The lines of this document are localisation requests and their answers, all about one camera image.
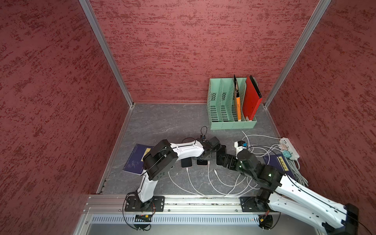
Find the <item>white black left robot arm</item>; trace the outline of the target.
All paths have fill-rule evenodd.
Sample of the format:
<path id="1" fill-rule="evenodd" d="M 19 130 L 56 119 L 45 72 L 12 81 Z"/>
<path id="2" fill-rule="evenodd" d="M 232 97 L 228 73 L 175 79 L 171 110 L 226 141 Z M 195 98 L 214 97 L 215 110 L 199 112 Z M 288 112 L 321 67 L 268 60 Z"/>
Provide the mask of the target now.
<path id="1" fill-rule="evenodd" d="M 220 147 L 220 141 L 216 137 L 210 140 L 196 139 L 182 144 L 170 143 L 166 139 L 160 141 L 143 157 L 142 181 L 136 190 L 138 199 L 142 203 L 150 201 L 158 181 L 168 176 L 168 172 L 177 161 L 187 158 L 207 161 Z"/>

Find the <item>black phone white case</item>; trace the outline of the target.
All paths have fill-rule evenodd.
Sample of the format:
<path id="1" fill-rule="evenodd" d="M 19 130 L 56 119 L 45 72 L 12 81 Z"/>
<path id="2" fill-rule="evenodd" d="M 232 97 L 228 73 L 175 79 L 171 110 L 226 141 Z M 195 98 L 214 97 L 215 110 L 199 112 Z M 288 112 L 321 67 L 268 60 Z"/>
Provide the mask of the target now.
<path id="1" fill-rule="evenodd" d="M 216 152 L 216 165 L 223 166 L 227 154 L 226 145 L 221 145 L 220 149 Z"/>

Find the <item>white charging cable end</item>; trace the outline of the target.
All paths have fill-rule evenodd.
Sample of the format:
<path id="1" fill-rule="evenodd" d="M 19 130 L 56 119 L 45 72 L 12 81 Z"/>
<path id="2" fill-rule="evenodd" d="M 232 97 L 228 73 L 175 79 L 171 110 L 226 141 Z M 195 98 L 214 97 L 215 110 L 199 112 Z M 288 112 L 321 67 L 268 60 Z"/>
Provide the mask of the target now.
<path id="1" fill-rule="evenodd" d="M 233 188 L 234 188 L 234 187 L 240 185 L 240 184 L 245 180 L 245 178 L 243 178 L 241 181 L 239 181 L 239 179 L 240 179 L 240 175 L 239 175 L 238 178 L 236 179 L 236 182 L 235 182 L 233 185 L 228 185 L 228 184 L 224 183 L 224 182 L 220 179 L 217 170 L 214 170 L 214 174 L 215 174 L 215 176 L 217 177 L 218 181 L 219 181 L 222 185 L 227 186 L 227 187 L 233 187 Z"/>

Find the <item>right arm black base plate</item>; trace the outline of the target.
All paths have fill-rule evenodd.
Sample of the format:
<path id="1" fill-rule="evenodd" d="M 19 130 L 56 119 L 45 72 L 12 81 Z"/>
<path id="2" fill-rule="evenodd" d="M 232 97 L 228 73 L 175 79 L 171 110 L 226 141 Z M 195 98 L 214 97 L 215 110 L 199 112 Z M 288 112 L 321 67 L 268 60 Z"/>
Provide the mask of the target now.
<path id="1" fill-rule="evenodd" d="M 268 205 L 269 200 L 258 196 L 242 196 L 240 197 L 240 206 L 243 212 L 276 212 Z"/>

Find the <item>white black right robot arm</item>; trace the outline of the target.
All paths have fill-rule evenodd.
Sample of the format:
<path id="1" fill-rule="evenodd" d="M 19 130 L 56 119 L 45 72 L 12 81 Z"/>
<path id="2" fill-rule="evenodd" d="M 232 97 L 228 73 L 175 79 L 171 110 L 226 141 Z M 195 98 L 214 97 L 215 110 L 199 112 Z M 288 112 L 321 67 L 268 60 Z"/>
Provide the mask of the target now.
<path id="1" fill-rule="evenodd" d="M 355 205 L 342 205 L 315 193 L 274 166 L 261 163 L 246 149 L 236 156 L 220 157 L 225 168 L 251 177 L 260 186 L 254 198 L 259 211 L 287 214 L 326 235 L 357 234 L 360 223 Z"/>

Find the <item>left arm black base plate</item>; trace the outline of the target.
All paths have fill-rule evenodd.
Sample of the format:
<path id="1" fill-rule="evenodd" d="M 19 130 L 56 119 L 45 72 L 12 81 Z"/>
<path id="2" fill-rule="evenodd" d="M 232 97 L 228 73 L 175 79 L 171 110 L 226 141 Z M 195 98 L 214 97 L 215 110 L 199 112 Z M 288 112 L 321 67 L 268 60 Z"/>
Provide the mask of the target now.
<path id="1" fill-rule="evenodd" d="M 142 202 L 138 196 L 128 196 L 125 200 L 125 212 L 162 212 L 165 206 L 164 196 L 154 196 L 152 199 Z"/>

